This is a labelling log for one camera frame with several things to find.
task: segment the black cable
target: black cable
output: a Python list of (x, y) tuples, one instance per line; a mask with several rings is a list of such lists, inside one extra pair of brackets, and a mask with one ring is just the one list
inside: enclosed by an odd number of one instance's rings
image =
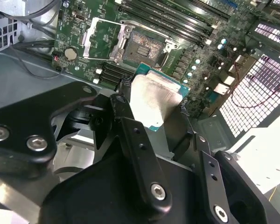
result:
[(52, 0), (48, 5), (46, 5), (44, 8), (36, 11), (35, 13), (31, 13), (29, 15), (26, 16), (11, 16), (11, 15), (7, 15), (5, 13), (2, 13), (5, 17), (12, 19), (12, 20), (31, 20), (34, 19), (38, 16), (41, 16), (45, 13), (47, 13), (48, 11), (50, 11), (60, 0)]
[(32, 42), (20, 42), (13, 45), (13, 48), (53, 48), (54, 41), (32, 41)]
[(53, 44), (35, 44), (35, 45), (32, 45), (32, 46), (14, 46), (15, 49), (20, 49), (20, 48), (26, 48), (26, 49), (29, 49), (29, 48), (53, 48), (54, 45)]
[(45, 60), (47, 62), (52, 62), (52, 57), (49, 56), (49, 55), (46, 55), (46, 54), (43, 54), (43, 53), (40, 53), (40, 52), (37, 52), (37, 51), (33, 51), (33, 50), (29, 50), (29, 49), (25, 49), (25, 48), (18, 48), (17, 50), (19, 51), (22, 51), (24, 53), (27, 53), (27, 54), (30, 54), (30, 55), (33, 55), (35, 57), (38, 57), (42, 60)]
[(32, 24), (32, 28), (38, 30), (38, 31), (41, 31), (42, 33), (44, 33), (45, 35), (55, 39), (55, 34), (52, 33), (51, 31), (48, 31), (47, 29), (45, 29), (44, 27), (39, 27), (35, 24)]
[(25, 69), (25, 71), (32, 77), (34, 78), (39, 78), (39, 79), (52, 79), (52, 78), (56, 78), (58, 77), (60, 74), (63, 73), (64, 69), (61, 68), (61, 71), (57, 74), (57, 75), (54, 75), (54, 76), (50, 76), (50, 77), (43, 77), (43, 76), (38, 76), (38, 75), (35, 75), (33, 74), (28, 68), (27, 66), (25, 65), (24, 61), (21, 59), (20, 55), (18, 54), (18, 52), (13, 48), (12, 45), (9, 46), (12, 51), (14, 52), (14, 54), (16, 55), (16, 57), (18, 58), (18, 60), (20, 61), (21, 65), (23, 66), (23, 68)]
[(48, 25), (50, 25), (54, 19), (56, 18), (56, 16), (59, 14), (59, 10), (61, 8), (61, 5), (62, 5), (62, 2), (60, 2), (59, 6), (58, 6), (58, 9), (56, 10), (56, 12), (54, 13), (53, 17), (46, 23), (42, 24), (42, 23), (39, 23), (39, 22), (36, 22), (36, 21), (33, 21), (32, 19), (29, 20), (33, 25), (37, 25), (39, 27), (46, 27)]

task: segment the black mounting arm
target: black mounting arm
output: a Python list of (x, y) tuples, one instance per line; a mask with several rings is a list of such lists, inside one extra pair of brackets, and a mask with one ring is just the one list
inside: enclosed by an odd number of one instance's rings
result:
[(0, 175), (41, 178), (51, 172), (56, 141), (88, 129), (99, 155), (95, 164), (46, 196), (38, 223), (280, 224), (278, 212), (228, 154), (211, 156), (181, 109), (165, 122), (176, 163), (156, 157), (119, 94), (97, 95), (73, 82), (31, 97), (0, 109)]

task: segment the circuit components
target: circuit components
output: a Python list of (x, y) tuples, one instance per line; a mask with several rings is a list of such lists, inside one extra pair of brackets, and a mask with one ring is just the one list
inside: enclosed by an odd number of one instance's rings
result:
[(136, 31), (131, 32), (123, 60), (154, 67), (165, 44)]

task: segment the metal hole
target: metal hole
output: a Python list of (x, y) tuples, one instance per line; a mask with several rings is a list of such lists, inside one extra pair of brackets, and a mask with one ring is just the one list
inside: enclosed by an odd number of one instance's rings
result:
[(140, 149), (142, 149), (142, 150), (145, 150), (145, 149), (146, 149), (145, 145), (144, 145), (144, 144), (142, 144), (142, 143), (141, 143), (141, 144), (139, 144), (139, 148), (140, 148)]
[(214, 164), (212, 164), (211, 162), (209, 162), (209, 165), (210, 165), (211, 167), (215, 167), (215, 165), (214, 165)]
[(218, 181), (217, 177), (213, 174), (211, 174), (211, 178), (213, 178), (214, 181)]
[(201, 135), (199, 136), (199, 139), (200, 139), (202, 142), (205, 142), (205, 141), (206, 141), (205, 138), (202, 137)]
[(137, 134), (140, 134), (140, 131), (138, 128), (134, 128), (134, 132), (136, 132)]
[(122, 96), (117, 96), (116, 99), (118, 101), (120, 101), (121, 103), (125, 103), (126, 102), (126, 100)]
[(88, 86), (84, 86), (83, 90), (87, 93), (92, 93), (92, 90)]

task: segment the metal plate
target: metal plate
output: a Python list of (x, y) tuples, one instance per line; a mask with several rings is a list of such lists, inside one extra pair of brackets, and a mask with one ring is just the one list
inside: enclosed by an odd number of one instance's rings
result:
[(157, 73), (137, 75), (132, 82), (130, 106), (136, 120), (146, 127), (160, 127), (182, 101), (180, 86)]

